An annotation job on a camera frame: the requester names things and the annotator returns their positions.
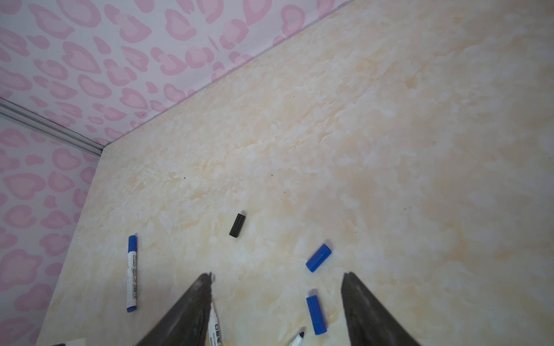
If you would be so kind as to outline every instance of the wallpaper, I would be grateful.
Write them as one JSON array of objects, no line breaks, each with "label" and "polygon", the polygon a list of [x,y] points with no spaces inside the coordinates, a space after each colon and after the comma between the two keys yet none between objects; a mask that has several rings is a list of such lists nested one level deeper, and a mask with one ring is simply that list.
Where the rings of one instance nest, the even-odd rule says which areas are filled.
[{"label": "wallpaper", "polygon": [[0,117],[0,345],[35,344],[98,159]]},{"label": "wallpaper", "polygon": [[343,3],[1,0],[0,97],[108,144]]}]

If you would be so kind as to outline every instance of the beige marble tabletop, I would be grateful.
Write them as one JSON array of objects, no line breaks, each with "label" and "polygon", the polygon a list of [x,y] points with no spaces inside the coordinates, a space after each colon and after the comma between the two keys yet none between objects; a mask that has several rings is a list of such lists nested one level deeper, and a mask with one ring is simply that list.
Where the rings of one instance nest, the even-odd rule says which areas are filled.
[{"label": "beige marble tabletop", "polygon": [[357,0],[109,145],[38,344],[132,345],[213,272],[224,346],[348,345],[346,271],[422,345],[552,343],[552,23],[547,0]]}]

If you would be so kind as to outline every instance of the metal strip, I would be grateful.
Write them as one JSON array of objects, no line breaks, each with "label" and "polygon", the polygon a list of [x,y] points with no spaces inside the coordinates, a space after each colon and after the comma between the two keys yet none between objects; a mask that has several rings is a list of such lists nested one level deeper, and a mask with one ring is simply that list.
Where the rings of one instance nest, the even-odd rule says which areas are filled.
[{"label": "metal strip", "polygon": [[95,156],[100,156],[104,149],[104,146],[4,99],[0,99],[0,114],[47,133],[58,140],[73,144]]}]

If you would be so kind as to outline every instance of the wall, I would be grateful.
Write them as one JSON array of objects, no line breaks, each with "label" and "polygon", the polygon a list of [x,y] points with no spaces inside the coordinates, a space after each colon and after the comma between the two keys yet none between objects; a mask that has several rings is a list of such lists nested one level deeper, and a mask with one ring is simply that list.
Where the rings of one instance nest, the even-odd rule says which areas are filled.
[{"label": "wall", "polygon": [[107,144],[345,1],[7,0],[0,97]]},{"label": "wall", "polygon": [[37,344],[137,342],[207,271],[225,346],[348,345],[346,271],[421,345],[552,343],[553,6],[354,1],[111,144]]},{"label": "wall", "polygon": [[34,345],[98,159],[0,117],[0,345]]}]

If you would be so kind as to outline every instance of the blue marker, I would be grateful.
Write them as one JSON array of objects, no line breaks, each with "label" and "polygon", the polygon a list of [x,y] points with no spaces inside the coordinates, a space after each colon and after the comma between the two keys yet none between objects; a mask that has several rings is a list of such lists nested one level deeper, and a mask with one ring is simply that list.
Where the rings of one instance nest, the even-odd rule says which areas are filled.
[{"label": "blue marker", "polygon": [[137,310],[137,236],[129,237],[127,253],[127,312]]}]

